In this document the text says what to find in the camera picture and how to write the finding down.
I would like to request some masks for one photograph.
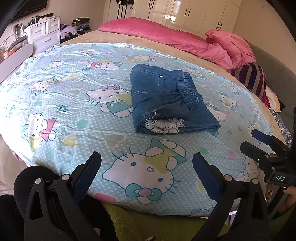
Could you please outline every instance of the pink pillow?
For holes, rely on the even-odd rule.
[[[234,69],[256,62],[256,58],[251,47],[242,37],[216,29],[206,32],[205,35],[207,36],[207,43],[217,43],[227,51],[232,60]]]

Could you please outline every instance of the human hand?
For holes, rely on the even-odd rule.
[[[271,157],[275,157],[277,155],[270,153]],[[286,212],[290,207],[292,207],[296,203],[296,187],[290,186],[288,188],[281,187],[282,191],[288,194],[287,199],[283,203],[283,205],[278,209],[279,213]]]

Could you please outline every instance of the drawer handle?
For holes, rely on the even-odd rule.
[[[42,43],[45,43],[45,42],[47,42],[47,41],[49,41],[49,40],[51,40],[52,38],[49,38],[48,40],[44,40],[44,41],[42,41]]]

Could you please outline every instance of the purple clothing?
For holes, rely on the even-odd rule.
[[[75,34],[77,34],[77,31],[75,28],[73,28],[71,26],[67,26],[67,27],[63,28],[60,32],[61,39],[66,38],[65,33],[71,33],[71,34],[75,35]]]

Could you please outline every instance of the hello kitty bedsheet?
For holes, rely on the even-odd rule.
[[[215,133],[151,136],[132,124],[130,72],[145,63],[189,72],[221,124]],[[237,180],[263,172],[240,153],[250,133],[272,134],[256,101],[243,88],[207,69],[152,49],[124,43],[54,46],[27,59],[0,86],[0,133],[30,165],[71,173],[94,152],[102,166],[88,194],[104,202],[159,215],[208,215],[208,197],[192,167],[202,153]]]

